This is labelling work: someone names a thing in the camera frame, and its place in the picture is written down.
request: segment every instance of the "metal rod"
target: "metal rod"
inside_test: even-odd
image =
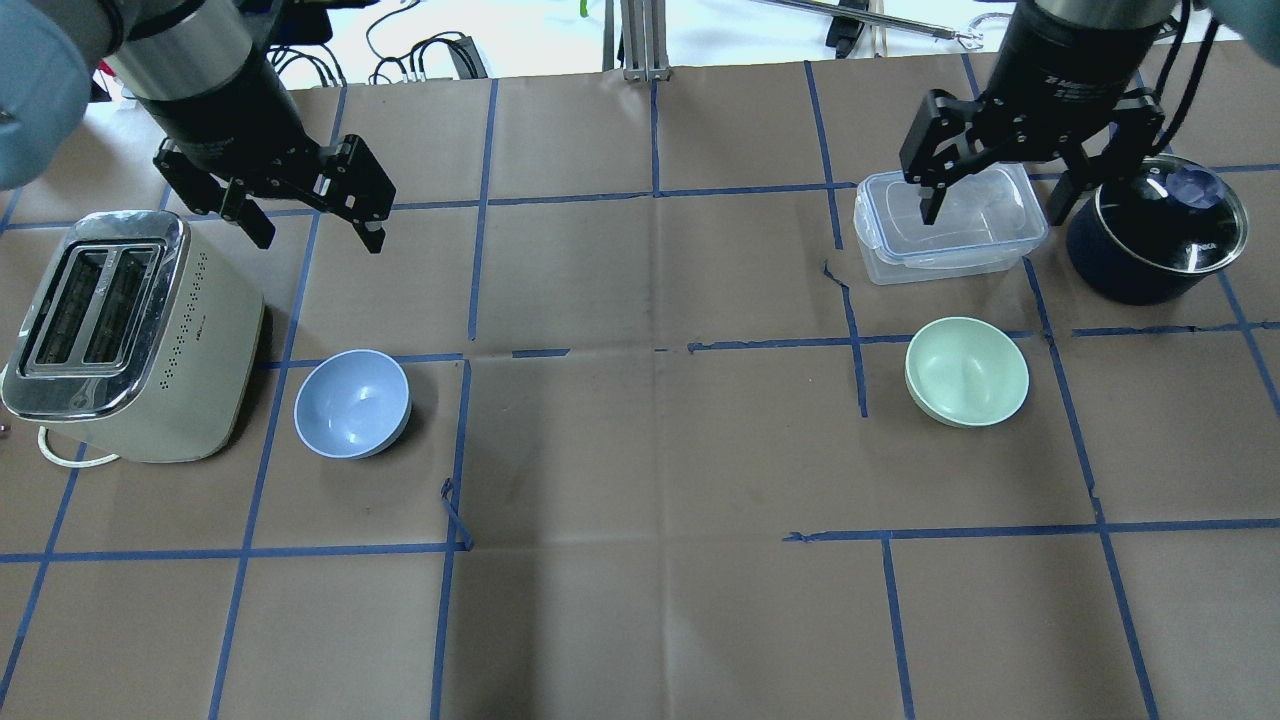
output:
[[[818,0],[751,0],[751,1],[763,3],[765,5],[781,5],[783,8],[791,8],[795,10],[806,10],[810,13],[819,13],[835,18],[849,18],[851,20],[861,20],[864,23],[873,26],[883,26],[895,29],[902,29],[906,32],[928,35],[929,37],[937,37],[938,40],[973,41],[982,38],[980,33],[974,35],[970,32],[956,31],[948,27],[922,23],[919,20],[895,18],[892,15],[882,15],[879,13],[869,13],[867,10],[854,10],[852,8],[841,8],[840,5],[828,5],[826,3],[819,3]]]

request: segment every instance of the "silver toaster top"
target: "silver toaster top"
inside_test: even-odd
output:
[[[189,227],[173,213],[96,213],[54,252],[0,395],[28,420],[87,420],[138,392],[173,311]]]

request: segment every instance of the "toaster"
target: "toaster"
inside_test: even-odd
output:
[[[0,372],[18,418],[138,462],[230,437],[262,293],[173,213],[96,213],[67,233]]]

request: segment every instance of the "toaster slot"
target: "toaster slot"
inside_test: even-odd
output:
[[[115,263],[111,284],[102,299],[97,327],[84,352],[84,363],[119,363],[127,340],[137,322],[137,314],[146,297],[151,265],[156,250],[124,250]]]
[[[93,301],[93,288],[102,277],[108,255],[106,250],[86,250],[72,258],[67,279],[52,307],[52,318],[45,331],[45,341],[36,354],[37,364],[61,365],[70,359],[76,337]]]

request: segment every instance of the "bowl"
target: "bowl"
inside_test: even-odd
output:
[[[399,363],[376,350],[348,350],[302,382],[293,427],[317,455],[369,457],[396,442],[410,406],[408,378]]]
[[[982,428],[1007,420],[1027,400],[1027,360],[1000,328],[942,318],[906,347],[906,389],[934,420]]]

